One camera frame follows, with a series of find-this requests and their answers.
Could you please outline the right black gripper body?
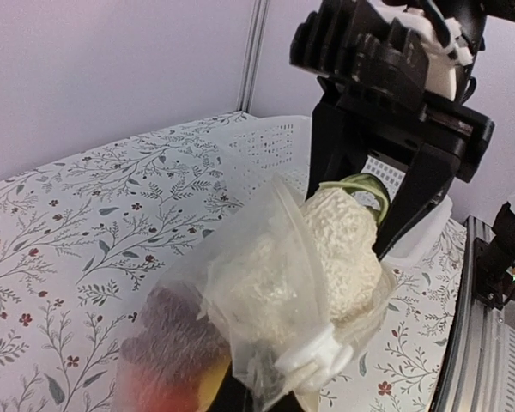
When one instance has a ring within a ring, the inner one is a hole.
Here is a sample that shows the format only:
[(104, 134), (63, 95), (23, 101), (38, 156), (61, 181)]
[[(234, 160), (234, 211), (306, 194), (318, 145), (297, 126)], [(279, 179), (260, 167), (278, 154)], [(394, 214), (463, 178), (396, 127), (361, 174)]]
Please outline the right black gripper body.
[[(383, 1), (380, 5), (404, 7), (407, 1)], [(317, 76), (323, 89), (320, 102), (328, 103), (347, 113), (352, 113), (359, 124), (373, 136), (388, 134), (398, 140), (414, 138), (419, 143), (429, 143), (458, 157), (459, 167), (454, 179), (469, 181), (473, 178), (486, 152), (494, 132), (494, 122), (465, 106), (476, 88), (472, 70), (476, 57), (484, 48), (483, 32), (489, 13), (484, 1), (433, 1), (444, 17), (454, 17), (462, 25), (463, 35), (474, 54), (471, 66), (457, 73), (458, 93), (454, 101), (427, 93), (415, 112), (387, 106), (370, 94), (355, 96), (342, 91), (332, 80)]]

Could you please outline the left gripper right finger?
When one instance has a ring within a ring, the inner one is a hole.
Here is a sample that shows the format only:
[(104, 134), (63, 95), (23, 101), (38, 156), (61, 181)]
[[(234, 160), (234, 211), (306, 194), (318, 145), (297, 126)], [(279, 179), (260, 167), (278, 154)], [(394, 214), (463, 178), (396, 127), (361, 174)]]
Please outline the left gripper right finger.
[(282, 396), (281, 399), (272, 406), (268, 407), (265, 412), (304, 412), (304, 410), (295, 396), (295, 393), (291, 391), (287, 395)]

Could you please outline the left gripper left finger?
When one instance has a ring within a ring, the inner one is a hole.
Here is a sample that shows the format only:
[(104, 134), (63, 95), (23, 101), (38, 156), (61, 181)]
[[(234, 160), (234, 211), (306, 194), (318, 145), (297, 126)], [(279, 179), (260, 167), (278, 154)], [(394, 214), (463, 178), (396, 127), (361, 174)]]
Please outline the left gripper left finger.
[(251, 392), (232, 374), (229, 366), (208, 412), (252, 412)]

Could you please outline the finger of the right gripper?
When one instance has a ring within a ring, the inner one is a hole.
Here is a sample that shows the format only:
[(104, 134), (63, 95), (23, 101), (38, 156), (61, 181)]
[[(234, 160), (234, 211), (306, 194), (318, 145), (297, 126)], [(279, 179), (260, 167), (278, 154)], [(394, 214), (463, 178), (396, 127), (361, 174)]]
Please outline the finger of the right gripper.
[(416, 152), (377, 232), (373, 250), (380, 261), (446, 192), (458, 167), (457, 156), (432, 145), (424, 144)]
[(322, 182), (338, 181), (359, 173), (368, 158), (358, 119), (320, 102), (312, 112), (310, 172), (306, 198)]

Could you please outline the yellow lemon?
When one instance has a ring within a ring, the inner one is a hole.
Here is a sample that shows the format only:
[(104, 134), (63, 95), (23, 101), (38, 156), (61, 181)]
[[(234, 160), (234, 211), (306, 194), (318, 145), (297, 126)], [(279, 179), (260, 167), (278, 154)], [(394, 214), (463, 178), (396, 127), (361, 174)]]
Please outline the yellow lemon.
[(215, 400), (230, 363), (229, 357), (220, 359), (201, 374), (197, 392), (201, 409), (210, 406)]

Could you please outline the white plastic basket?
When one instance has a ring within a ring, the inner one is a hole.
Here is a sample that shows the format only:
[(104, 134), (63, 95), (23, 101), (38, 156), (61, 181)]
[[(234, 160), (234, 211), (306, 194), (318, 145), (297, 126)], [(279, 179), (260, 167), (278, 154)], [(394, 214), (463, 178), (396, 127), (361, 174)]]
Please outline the white plastic basket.
[(419, 264), (451, 219), (443, 151), (414, 138), (373, 136), (353, 117), (260, 118), (227, 127), (217, 140), (231, 157), (225, 171), (242, 201), (276, 173), (296, 191), (297, 204), (329, 188), (375, 197), (373, 251), (385, 265)]

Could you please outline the clear zip top bag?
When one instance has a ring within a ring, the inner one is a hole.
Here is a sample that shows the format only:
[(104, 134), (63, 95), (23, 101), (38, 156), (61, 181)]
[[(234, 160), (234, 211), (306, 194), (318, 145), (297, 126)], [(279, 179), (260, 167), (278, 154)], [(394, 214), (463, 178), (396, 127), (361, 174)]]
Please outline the clear zip top bag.
[(274, 177), (149, 292), (121, 343), (116, 411), (270, 411), (319, 392), (384, 322), (373, 251), (390, 205), (365, 173), (302, 199)]

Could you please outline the purple grape bunch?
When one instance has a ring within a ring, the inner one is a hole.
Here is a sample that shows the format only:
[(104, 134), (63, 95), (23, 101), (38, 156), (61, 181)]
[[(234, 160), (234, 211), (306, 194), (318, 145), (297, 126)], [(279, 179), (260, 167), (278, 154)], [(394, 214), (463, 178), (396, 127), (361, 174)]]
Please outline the purple grape bunch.
[(227, 367), (229, 345), (201, 315), (200, 304), (200, 294), (188, 283), (153, 288), (138, 314), (140, 330), (121, 345), (122, 359), (165, 384), (186, 383), (211, 367)]

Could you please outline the red bell pepper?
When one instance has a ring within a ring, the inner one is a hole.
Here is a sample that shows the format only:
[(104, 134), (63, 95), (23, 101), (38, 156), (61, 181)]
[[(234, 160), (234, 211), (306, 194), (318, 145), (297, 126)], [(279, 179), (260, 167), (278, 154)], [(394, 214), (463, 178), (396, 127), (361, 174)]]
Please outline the red bell pepper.
[(198, 411), (197, 391), (190, 385), (129, 380), (114, 402), (116, 411)]

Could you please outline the white cauliflower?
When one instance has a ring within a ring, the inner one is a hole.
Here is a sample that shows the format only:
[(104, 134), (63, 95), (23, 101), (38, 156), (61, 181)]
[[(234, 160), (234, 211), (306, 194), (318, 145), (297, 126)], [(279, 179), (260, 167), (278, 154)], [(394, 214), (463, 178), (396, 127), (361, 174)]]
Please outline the white cauliflower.
[(229, 336), (264, 342), (285, 370), (344, 367), (391, 294), (373, 251), (375, 197), (329, 188), (302, 204), (273, 180), (246, 205), (208, 267), (202, 310)]

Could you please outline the floral tablecloth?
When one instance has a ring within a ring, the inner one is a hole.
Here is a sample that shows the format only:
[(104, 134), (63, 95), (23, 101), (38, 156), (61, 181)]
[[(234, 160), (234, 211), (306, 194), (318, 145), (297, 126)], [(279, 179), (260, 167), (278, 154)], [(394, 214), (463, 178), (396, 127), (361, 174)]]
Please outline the floral tablecloth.
[[(244, 112), (133, 136), (0, 182), (0, 411), (108, 411), (121, 332), (175, 258), (241, 206), (219, 147), (304, 191), (310, 119)], [(427, 411), (466, 229), (450, 219), (320, 411)]]

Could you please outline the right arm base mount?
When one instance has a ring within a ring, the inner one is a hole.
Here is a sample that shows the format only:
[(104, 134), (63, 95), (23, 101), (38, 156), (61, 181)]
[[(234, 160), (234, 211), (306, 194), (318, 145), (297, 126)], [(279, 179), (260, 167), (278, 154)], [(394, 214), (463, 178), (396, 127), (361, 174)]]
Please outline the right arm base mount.
[(491, 309), (515, 301), (515, 213), (504, 203), (492, 227), (494, 238), (476, 239), (474, 296)]

